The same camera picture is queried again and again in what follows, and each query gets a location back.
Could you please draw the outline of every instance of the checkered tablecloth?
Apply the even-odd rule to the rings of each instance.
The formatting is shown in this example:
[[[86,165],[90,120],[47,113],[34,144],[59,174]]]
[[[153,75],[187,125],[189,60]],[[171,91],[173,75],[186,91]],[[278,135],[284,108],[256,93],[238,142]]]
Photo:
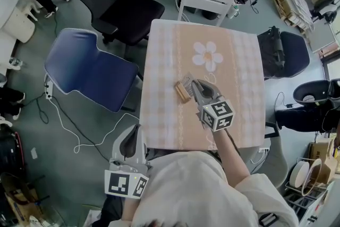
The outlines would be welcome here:
[[[153,20],[141,100],[147,147],[213,150],[194,99],[183,104],[174,86],[186,73],[215,84],[235,110],[229,132],[239,148],[265,137],[264,74],[257,36],[200,24]]]

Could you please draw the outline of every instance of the white flower print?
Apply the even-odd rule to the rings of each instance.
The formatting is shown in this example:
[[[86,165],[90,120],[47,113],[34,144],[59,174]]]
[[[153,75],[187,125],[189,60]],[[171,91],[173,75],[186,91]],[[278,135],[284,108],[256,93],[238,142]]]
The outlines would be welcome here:
[[[216,63],[221,63],[223,61],[222,54],[215,53],[216,45],[211,41],[207,42],[207,47],[200,42],[196,42],[193,44],[193,48],[198,53],[192,57],[193,63],[195,65],[206,64],[208,72],[214,72],[216,70]]]

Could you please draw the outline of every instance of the cardboard box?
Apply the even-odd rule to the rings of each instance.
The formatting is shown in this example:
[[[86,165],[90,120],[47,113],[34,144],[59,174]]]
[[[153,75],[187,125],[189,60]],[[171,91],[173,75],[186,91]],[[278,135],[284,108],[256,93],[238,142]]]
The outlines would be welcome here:
[[[35,199],[38,199],[38,195],[36,190],[33,188],[30,190],[30,193],[32,196],[34,196]],[[29,226],[30,225],[30,215],[35,216],[37,219],[41,219],[43,215],[43,211],[41,210],[40,205],[36,205],[34,203],[29,203],[26,205],[20,205],[14,202],[7,194],[6,198],[8,203],[11,206],[11,209],[13,210],[16,218],[18,219],[19,223],[23,226]],[[17,199],[25,201],[26,198],[23,195],[23,193],[17,193],[14,195]]]
[[[333,157],[334,140],[327,142],[311,143],[310,158],[321,159],[321,172],[317,180],[319,183],[328,184],[334,177],[338,161]]]

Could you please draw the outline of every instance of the white shirt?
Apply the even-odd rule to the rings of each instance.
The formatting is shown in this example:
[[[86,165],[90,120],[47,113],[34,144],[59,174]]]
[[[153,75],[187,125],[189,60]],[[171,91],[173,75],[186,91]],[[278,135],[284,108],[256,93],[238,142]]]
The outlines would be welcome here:
[[[298,226],[298,218],[268,177],[254,174],[235,188],[221,165],[203,152],[174,153],[150,161],[153,168],[132,226],[158,220],[195,226],[259,226],[258,218],[274,213],[271,227]],[[114,221],[109,227],[129,226]]]

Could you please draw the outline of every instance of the hair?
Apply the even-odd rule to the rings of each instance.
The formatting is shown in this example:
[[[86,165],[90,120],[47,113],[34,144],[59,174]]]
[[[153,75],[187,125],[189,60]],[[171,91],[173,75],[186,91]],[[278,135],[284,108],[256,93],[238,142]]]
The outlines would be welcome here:
[[[163,222],[160,223],[158,220],[153,220],[150,223],[146,223],[140,227],[166,227],[167,225]],[[171,227],[188,227],[186,223],[183,222],[176,222],[174,225]]]

